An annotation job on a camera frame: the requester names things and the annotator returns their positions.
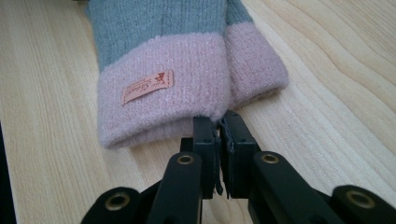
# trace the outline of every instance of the brand label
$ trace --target brand label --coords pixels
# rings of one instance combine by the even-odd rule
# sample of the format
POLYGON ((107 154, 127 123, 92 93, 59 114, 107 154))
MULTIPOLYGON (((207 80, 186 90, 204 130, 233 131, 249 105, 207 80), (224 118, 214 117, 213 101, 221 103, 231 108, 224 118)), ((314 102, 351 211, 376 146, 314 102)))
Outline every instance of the brand label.
POLYGON ((149 75, 129 85, 123 90, 122 105, 126 105, 128 102, 132 101, 133 99, 148 94, 152 91, 156 91, 163 88, 169 88, 172 86, 173 86, 172 70, 149 75))

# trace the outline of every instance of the pink knit cuff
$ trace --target pink knit cuff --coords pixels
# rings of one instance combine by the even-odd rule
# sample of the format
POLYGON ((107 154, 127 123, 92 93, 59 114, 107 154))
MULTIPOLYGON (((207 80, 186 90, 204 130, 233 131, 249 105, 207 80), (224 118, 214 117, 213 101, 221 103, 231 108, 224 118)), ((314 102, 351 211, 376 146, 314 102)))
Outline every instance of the pink knit cuff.
POLYGON ((232 79, 230 108, 288 86, 285 65, 252 22, 228 26, 225 43, 232 79))
POLYGON ((225 47, 219 34, 157 36, 106 67, 98 83, 99 138, 104 147, 192 134, 192 118, 220 119, 230 100, 225 47), (137 80, 172 70, 174 86, 122 105, 137 80))

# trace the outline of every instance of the black plastic part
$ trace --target black plastic part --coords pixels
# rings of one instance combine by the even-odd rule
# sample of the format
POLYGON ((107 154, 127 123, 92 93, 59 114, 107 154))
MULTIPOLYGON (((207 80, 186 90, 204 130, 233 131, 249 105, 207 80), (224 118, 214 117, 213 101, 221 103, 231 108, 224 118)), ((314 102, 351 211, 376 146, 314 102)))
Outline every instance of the black plastic part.
POLYGON ((253 185, 250 193, 247 210, 254 224, 276 224, 276 219, 267 202, 262 197, 260 190, 253 185))
POLYGON ((319 195, 323 199, 324 202, 326 202, 326 203, 330 202, 331 197, 329 195, 327 195, 317 189, 313 189, 313 190, 317 193, 317 195, 319 195))
POLYGON ((201 223, 201 166, 200 156, 193 152, 180 152, 169 160, 147 223, 201 223))
POLYGON ((6 149, 0 123, 0 223, 17 223, 9 181, 6 149))
POLYGON ((247 199, 253 178, 253 156, 261 151, 241 116, 227 111, 220 122, 221 170, 227 196, 247 199))
POLYGON ((219 151, 221 141, 217 130, 209 118, 193 119, 192 151, 202 158, 202 188, 203 198, 212 199, 213 189, 216 187, 221 195, 223 188, 219 179, 219 151))
POLYGON ((158 189, 160 188, 161 181, 155 183, 148 189, 145 189, 140 193, 139 205, 137 208, 137 214, 134 218, 133 223, 146 223, 149 218, 152 204, 154 203, 155 196, 157 195, 158 189))
POLYGON ((253 176, 278 223, 344 223, 279 154, 256 153, 253 176))
POLYGON ((131 224, 137 218, 137 207, 139 202, 139 192, 134 189, 123 187, 111 189, 96 200, 81 223, 131 224))
POLYGON ((396 210, 367 189, 356 186, 337 187, 330 206, 346 223, 396 223, 396 210))
POLYGON ((192 138, 181 138, 180 152, 185 152, 185 151, 193 152, 194 150, 193 144, 194 142, 192 138))

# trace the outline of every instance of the mitten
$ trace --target mitten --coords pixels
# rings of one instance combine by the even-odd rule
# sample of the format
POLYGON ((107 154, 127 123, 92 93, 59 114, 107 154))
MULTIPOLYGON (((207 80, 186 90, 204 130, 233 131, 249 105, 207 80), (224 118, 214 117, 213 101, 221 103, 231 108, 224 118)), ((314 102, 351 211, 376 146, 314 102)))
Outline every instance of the mitten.
POLYGON ((225 0, 91 0, 98 132, 107 148, 191 135, 230 103, 225 0))
POLYGON ((225 44, 236 108, 271 95, 289 84, 288 71, 255 27, 240 0, 227 0, 225 44))

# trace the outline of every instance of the wood grain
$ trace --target wood grain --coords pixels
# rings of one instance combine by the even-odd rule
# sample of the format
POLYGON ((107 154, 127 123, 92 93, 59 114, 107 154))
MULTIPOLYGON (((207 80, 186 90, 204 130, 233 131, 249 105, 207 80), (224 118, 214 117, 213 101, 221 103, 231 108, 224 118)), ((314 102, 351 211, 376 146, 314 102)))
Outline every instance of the wood grain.
MULTIPOLYGON (((239 112, 262 149, 314 188, 353 184, 396 206, 394 1, 245 0, 290 72, 279 95, 239 112)), ((105 150, 98 70, 83 6, 0 0, 0 120, 19 223, 79 223, 118 186, 162 178, 179 139, 105 150)), ((204 202, 204 223, 251 223, 246 200, 204 202)))

